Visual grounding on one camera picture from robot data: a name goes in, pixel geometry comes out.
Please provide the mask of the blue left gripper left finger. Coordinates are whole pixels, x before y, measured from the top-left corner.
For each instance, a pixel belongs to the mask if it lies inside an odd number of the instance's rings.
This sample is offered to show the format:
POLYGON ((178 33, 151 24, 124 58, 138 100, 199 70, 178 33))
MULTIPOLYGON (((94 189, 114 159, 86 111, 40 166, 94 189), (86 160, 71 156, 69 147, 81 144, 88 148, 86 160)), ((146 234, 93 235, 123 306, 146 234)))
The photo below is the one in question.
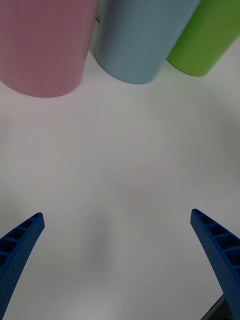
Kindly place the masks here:
POLYGON ((0 319, 5 315, 23 269, 44 228, 44 216, 38 212, 0 239, 0 319))

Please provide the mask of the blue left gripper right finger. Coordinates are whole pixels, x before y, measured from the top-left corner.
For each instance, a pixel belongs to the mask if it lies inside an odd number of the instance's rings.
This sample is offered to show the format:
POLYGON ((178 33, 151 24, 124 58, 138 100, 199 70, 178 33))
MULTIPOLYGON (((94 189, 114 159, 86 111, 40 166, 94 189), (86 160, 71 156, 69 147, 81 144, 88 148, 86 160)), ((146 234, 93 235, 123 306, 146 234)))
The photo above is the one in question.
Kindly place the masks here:
POLYGON ((211 264, 235 320, 240 318, 240 239, 198 209, 190 224, 211 264))

